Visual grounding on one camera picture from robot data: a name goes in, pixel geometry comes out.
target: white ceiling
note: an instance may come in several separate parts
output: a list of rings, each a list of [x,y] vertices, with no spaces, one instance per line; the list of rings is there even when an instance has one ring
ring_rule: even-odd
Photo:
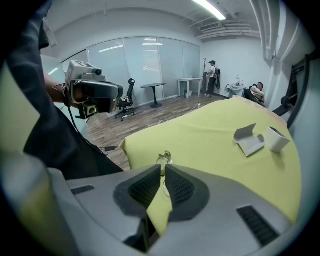
[[[226,20],[244,20],[258,30],[250,0],[207,0],[216,7]],[[187,25],[198,28],[218,20],[192,0],[53,0],[48,21],[55,32],[80,18],[113,9],[143,8],[178,15]]]

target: person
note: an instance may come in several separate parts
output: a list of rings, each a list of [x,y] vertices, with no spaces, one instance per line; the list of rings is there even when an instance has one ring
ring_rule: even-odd
[[[17,85],[40,114],[23,151],[39,158],[48,168],[62,171],[66,180],[123,172],[86,141],[54,105],[54,102],[65,102],[63,90],[57,86],[59,82],[44,75],[40,56],[40,49],[49,46],[43,18],[51,4],[50,0],[46,1],[30,18],[6,59]]]
[[[258,98],[259,100],[265,102],[265,93],[263,92],[264,84],[262,82],[258,82],[258,85],[253,85],[251,87],[251,93],[253,96]]]
[[[206,74],[209,76],[210,75],[210,80],[208,84],[208,90],[205,94],[205,96],[212,96],[214,94],[214,88],[217,80],[217,68],[216,68],[216,62],[214,60],[210,61],[209,64],[211,64],[210,71],[207,72]]]

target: seated person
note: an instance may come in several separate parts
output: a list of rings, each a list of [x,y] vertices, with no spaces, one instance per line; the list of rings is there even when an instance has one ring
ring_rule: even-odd
[[[264,88],[264,85],[262,82],[258,82],[258,85],[253,85],[251,87],[251,93],[254,97],[256,97],[260,102],[265,102],[265,93],[262,91]]]

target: white wall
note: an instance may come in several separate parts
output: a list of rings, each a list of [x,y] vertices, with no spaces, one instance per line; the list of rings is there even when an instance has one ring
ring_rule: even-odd
[[[50,51],[63,61],[95,44],[123,37],[163,37],[200,46],[181,17],[158,11],[113,10],[72,22],[54,33],[58,46]]]
[[[263,60],[261,41],[259,39],[226,39],[206,42],[201,47],[201,72],[204,69],[203,59],[207,62],[216,61],[216,67],[221,70],[220,90],[214,92],[230,97],[225,93],[227,84],[236,82],[240,75],[245,87],[262,82],[264,93],[268,91],[270,67]]]

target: glass wall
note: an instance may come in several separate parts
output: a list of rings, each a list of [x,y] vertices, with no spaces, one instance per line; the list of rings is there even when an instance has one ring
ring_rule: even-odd
[[[102,74],[107,81],[123,86],[123,94],[127,94],[130,75],[123,38],[89,47],[88,56],[89,63],[102,69]]]
[[[163,95],[165,98],[178,95],[178,79],[184,78],[184,56],[182,42],[158,38],[161,60]]]
[[[125,38],[124,44],[129,76],[136,81],[133,91],[137,103],[141,105],[152,102],[154,100],[152,88],[141,88],[141,86],[162,82],[157,38]],[[157,86],[155,93],[157,100],[164,98],[162,86]]]
[[[183,42],[184,78],[200,77],[200,47]]]
[[[200,47],[162,37],[129,37],[93,45],[64,61],[64,71],[70,60],[89,62],[102,69],[107,81],[123,86],[124,94],[129,89],[128,80],[133,78],[134,106],[154,100],[152,88],[141,86],[166,83],[155,88],[157,100],[163,100],[178,95],[178,79],[200,78]]]

